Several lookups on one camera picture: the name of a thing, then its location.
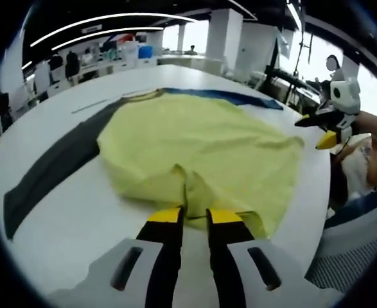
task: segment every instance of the yellow fabric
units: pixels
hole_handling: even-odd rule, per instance
[[[207,208],[233,210],[256,237],[281,221],[303,147],[226,100],[185,94],[124,105],[98,144],[118,194],[160,209],[184,205],[199,228]]]

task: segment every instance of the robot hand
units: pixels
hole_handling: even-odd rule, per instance
[[[296,126],[323,126],[326,135],[318,142],[318,150],[330,149],[358,133],[356,116],[360,113],[360,87],[356,78],[331,81],[323,85],[326,102],[312,115],[304,115]]]

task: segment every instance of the office desk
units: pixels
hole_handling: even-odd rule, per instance
[[[160,65],[179,65],[190,69],[198,69],[200,71],[221,76],[223,63],[219,59],[206,58],[204,56],[190,55],[162,55],[158,57]]]
[[[239,83],[174,65],[107,75],[49,98],[48,103],[24,114],[0,138],[2,238],[5,238],[4,193],[15,187],[54,142],[122,95],[161,87],[228,90],[267,98]],[[96,102],[100,103],[73,113]],[[318,128],[295,127],[300,115],[288,107],[283,111],[250,105],[242,108],[285,134],[300,135],[305,140],[294,197],[271,238],[275,245],[298,260],[303,275],[315,255],[328,205],[329,152],[315,149],[323,132]],[[37,204],[13,241],[5,240],[5,243],[29,281],[46,295],[59,288],[72,288],[82,281],[92,261],[123,238],[135,237],[154,211],[153,206],[116,196],[97,157]],[[206,233],[185,228],[175,302],[180,303],[178,307],[215,307],[217,301]]]
[[[153,67],[157,65],[157,59],[147,58],[147,59],[137,59],[137,60],[130,60],[130,61],[123,61],[123,60],[116,60],[116,61],[99,61],[95,64],[81,66],[80,72],[77,75],[70,77],[69,80],[63,79],[59,82],[50,85],[47,89],[47,95],[50,98],[51,96],[55,96],[58,93],[61,93],[67,90],[70,87],[75,87],[80,84],[81,79],[87,73],[96,72],[98,77],[102,77],[108,74],[117,73],[120,71],[127,71],[130,69],[138,69],[138,68],[145,68],[145,67]]]
[[[254,71],[254,72],[251,72],[250,77],[257,79],[262,83],[262,81],[266,77],[266,74],[264,72]],[[273,84],[279,88],[278,95],[279,95],[280,98],[283,98],[283,97],[286,96],[286,92],[288,91],[289,86],[291,86],[291,84],[288,81],[283,80],[281,78],[274,78]],[[308,89],[304,89],[304,88],[296,88],[296,91],[299,94],[303,95],[306,99],[308,99],[312,105],[319,105],[320,104],[320,98],[319,98],[319,95],[316,92],[308,90]]]

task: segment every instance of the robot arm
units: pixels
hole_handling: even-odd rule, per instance
[[[343,143],[350,136],[358,133],[355,127],[360,113],[360,87],[356,78],[344,81],[331,81],[324,85],[322,95],[326,103],[312,115],[304,115],[296,126],[323,126],[327,129],[325,136],[318,142],[317,149],[324,150]]]
[[[341,299],[305,280],[298,262],[269,240],[255,240],[235,212],[208,209],[206,218],[220,308],[325,308]],[[183,207],[156,212],[136,239],[122,240],[90,265],[85,280],[49,300],[61,308],[172,308],[183,222]]]

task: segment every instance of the blue container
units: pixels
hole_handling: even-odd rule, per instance
[[[138,59],[151,58],[153,54],[152,46],[141,46],[138,49]]]

